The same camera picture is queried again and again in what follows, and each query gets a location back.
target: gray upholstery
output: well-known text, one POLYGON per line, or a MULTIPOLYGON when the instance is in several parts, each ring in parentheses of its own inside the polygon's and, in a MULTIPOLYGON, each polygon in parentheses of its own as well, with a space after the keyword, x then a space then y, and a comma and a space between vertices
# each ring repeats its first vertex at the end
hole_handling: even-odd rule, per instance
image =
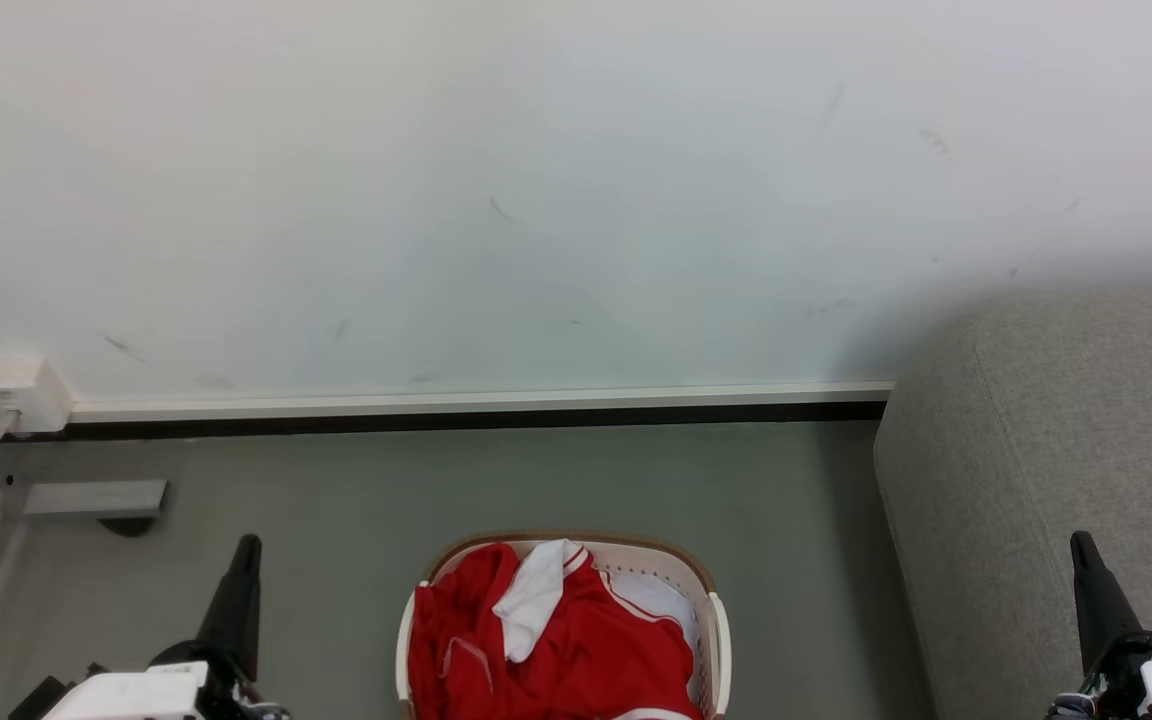
POLYGON ((896 382, 874 464, 941 720, 1041 717, 1082 674, 1075 529, 1152 629, 1152 291, 961 324, 896 382))

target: floor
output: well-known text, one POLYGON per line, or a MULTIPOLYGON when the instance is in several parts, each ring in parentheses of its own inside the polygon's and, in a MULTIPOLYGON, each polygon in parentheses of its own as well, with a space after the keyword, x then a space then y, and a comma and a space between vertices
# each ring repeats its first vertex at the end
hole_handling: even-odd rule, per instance
POLYGON ((264 539, 260 682, 300 720, 397 717, 408 592, 462 536, 666 538, 732 619, 728 717, 931 719, 874 484, 873 423, 458 430, 36 445, 41 482, 168 478, 150 535, 28 529, 0 606, 0 719, 88 662, 191 637, 242 533, 264 539))

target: electrical outlet box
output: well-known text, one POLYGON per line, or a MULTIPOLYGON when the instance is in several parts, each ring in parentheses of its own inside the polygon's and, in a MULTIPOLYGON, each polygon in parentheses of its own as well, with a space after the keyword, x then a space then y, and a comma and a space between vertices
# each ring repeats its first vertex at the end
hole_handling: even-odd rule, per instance
POLYGON ((20 412, 13 433, 51 433, 69 423, 73 397, 40 355, 0 355, 0 430, 20 412))

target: basket rim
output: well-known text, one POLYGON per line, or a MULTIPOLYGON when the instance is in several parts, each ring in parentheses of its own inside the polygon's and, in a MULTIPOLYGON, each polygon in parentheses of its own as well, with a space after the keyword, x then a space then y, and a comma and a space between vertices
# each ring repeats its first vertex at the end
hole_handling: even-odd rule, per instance
POLYGON ((498 532, 486 532, 486 533, 475 533, 465 538, 461 538, 460 541, 453 544, 442 555, 434 561, 433 566, 430 566, 429 574, 425 575, 425 581, 433 583, 434 578, 438 577, 440 570, 444 569, 445 564, 448 564, 458 553, 479 546, 479 544, 492 544, 498 541, 550 541, 550 539, 562 539, 568 538, 571 541, 601 541, 608 544, 626 544, 626 546, 642 547, 645 550, 654 550, 660 552, 666 552, 668 555, 682 560, 687 568, 690 568, 692 573, 696 574, 696 578, 700 579, 700 588, 704 588, 705 593, 718 592, 717 585, 714 585, 714 578, 708 574, 708 569, 705 564, 697 558, 692 555, 690 551, 684 547, 679 546, 672 541, 664 541, 664 539, 635 536, 630 533, 605 533, 596 532, 594 530, 498 530, 498 532))

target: white baseboard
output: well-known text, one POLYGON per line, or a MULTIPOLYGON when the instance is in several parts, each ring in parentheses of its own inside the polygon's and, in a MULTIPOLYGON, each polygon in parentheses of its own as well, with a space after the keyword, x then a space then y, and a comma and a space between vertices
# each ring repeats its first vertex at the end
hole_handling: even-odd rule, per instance
POLYGON ((79 401, 70 423, 247 420, 348 415, 502 414, 517 410, 611 410, 620 407, 773 406, 885 401, 893 382, 790 382, 771 386, 652 387, 445 395, 262 397, 262 400, 79 401))

